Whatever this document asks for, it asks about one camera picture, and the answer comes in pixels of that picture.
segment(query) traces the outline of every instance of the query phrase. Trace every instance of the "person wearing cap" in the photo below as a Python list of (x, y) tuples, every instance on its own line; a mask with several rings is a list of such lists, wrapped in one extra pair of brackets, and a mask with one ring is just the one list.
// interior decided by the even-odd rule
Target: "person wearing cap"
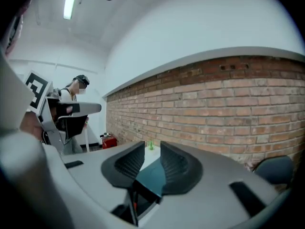
[[(89, 84), (90, 81), (88, 77), (83, 74), (74, 77), (72, 82), (61, 90), (61, 101), (77, 101), (76, 95), (84, 94)], [(72, 137), (71, 140), (64, 145), (63, 154), (70, 155), (75, 153), (82, 153), (82, 148), (77, 143), (75, 137)]]
[(88, 77), (83, 74), (74, 77), (72, 82), (61, 90), (61, 100), (63, 102), (77, 101), (76, 95), (84, 94), (89, 84)]

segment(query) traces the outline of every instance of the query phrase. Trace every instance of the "person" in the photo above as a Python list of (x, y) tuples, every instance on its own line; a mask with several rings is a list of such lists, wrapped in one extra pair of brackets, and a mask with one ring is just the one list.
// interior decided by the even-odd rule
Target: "person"
[(89, 84), (88, 77), (83, 74), (74, 77), (72, 82), (61, 90), (61, 100), (63, 102), (77, 101), (76, 95), (85, 94)]

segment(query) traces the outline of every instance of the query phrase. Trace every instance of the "ceiling light fixture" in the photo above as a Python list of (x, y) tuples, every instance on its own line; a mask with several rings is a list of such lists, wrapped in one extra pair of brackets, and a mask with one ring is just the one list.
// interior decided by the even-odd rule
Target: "ceiling light fixture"
[(66, 0), (65, 7), (63, 9), (63, 18), (66, 20), (70, 20), (72, 16), (72, 10), (75, 0)]

